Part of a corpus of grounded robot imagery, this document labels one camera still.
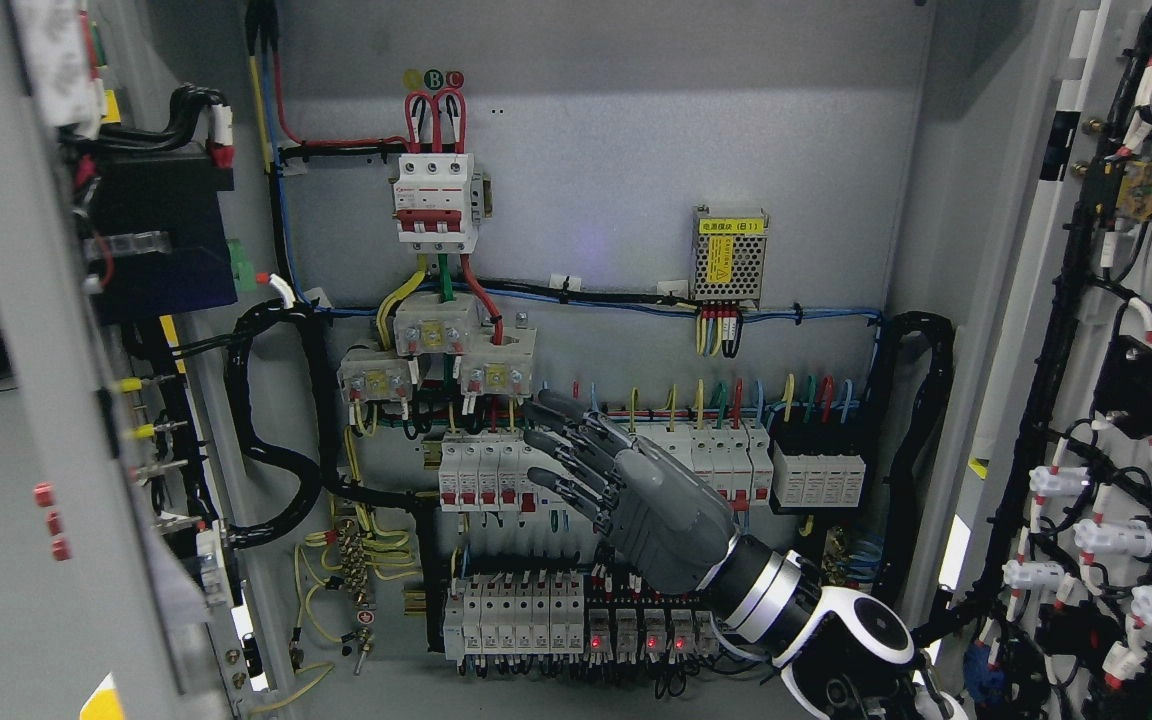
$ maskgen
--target robotic arm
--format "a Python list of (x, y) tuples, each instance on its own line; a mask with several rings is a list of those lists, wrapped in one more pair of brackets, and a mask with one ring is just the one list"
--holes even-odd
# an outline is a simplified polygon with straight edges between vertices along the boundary
[[(573, 478), (531, 468), (662, 593), (700, 592), (718, 617), (767, 650), (795, 700), (828, 720), (956, 720), (909, 630), (886, 605), (823, 588), (810, 564), (740, 536), (732, 509), (668, 452), (561, 393), (541, 391), (524, 415), (552, 433), (526, 442)], [(914, 683), (914, 674), (924, 684)]]

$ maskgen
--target green wire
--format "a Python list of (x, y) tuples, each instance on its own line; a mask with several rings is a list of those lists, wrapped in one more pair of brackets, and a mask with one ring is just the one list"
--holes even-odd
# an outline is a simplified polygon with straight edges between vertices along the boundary
[(456, 293), (452, 291), (452, 268), (447, 266), (447, 253), (438, 255), (438, 279), (444, 283), (444, 302), (456, 300)]

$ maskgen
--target metal mesh power supply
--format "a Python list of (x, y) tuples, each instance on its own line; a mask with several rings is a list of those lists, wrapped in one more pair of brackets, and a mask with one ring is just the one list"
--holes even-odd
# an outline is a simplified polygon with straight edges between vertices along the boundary
[(691, 300), (749, 301), (763, 295), (767, 213), (761, 209), (696, 209)]

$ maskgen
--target yellow phase label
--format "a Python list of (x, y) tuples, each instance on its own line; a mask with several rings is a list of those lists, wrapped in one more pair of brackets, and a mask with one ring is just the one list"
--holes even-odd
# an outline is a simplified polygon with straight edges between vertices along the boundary
[(702, 218), (700, 234), (763, 234), (767, 223), (763, 218)]
[(732, 259), (735, 256), (736, 238), (730, 234), (708, 236), (708, 267), (705, 270), (705, 282), (732, 282)]

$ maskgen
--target switch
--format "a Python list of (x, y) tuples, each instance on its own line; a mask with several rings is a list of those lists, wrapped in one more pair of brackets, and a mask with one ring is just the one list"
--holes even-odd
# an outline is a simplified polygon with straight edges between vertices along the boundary
[(60, 535), (60, 511), (55, 510), (47, 511), (47, 535), (50, 536)]
[(65, 538), (56, 538), (51, 541), (51, 559), (56, 562), (69, 560), (69, 541)]
[(33, 486), (33, 502), (38, 507), (51, 507), (55, 505), (56, 499), (54, 497), (54, 488), (51, 487), (51, 483), (38, 483)]

